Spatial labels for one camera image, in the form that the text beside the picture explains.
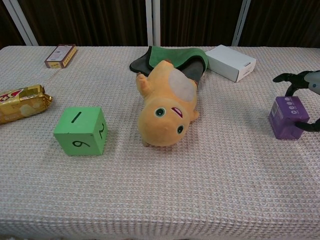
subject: small cardboard box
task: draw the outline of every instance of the small cardboard box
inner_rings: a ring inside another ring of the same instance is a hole
[[[50,69],[64,69],[76,52],[75,44],[59,44],[44,63]]]
[[[304,132],[295,122],[309,121],[310,117],[297,96],[278,96],[269,114],[269,122],[276,139],[297,140]]]
[[[208,57],[208,68],[235,83],[251,73],[256,65],[255,58],[224,45],[205,53]]]

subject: purple box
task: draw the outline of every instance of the purple box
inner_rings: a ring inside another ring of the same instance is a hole
[[[304,132],[295,122],[308,122],[310,119],[305,107],[297,96],[275,98],[269,121],[277,139],[297,140]]]

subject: yellow plush toy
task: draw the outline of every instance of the yellow plush toy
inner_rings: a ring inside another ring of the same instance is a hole
[[[137,73],[136,86],[144,99],[138,119],[143,144],[164,147],[180,141],[199,117],[196,82],[162,60],[148,77]]]

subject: snack package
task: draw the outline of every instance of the snack package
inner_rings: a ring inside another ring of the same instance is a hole
[[[41,85],[0,93],[0,124],[30,117],[48,109],[53,98]]]

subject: green cloth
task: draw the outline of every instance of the green cloth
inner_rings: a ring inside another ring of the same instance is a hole
[[[152,46],[149,57],[149,66],[154,68],[162,60],[169,59],[175,68],[180,69],[193,58],[201,59],[204,72],[208,67],[208,57],[203,50],[196,47],[172,49]]]

